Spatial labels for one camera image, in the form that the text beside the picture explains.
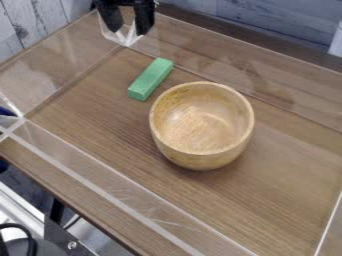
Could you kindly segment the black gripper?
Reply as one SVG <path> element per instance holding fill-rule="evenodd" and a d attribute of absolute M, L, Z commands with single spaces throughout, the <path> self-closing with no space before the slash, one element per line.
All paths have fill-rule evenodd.
<path fill-rule="evenodd" d="M 155 24 L 155 0 L 93 0 L 97 11 L 111 32 L 123 26 L 119 6 L 133 7 L 136 34 L 145 35 Z"/>

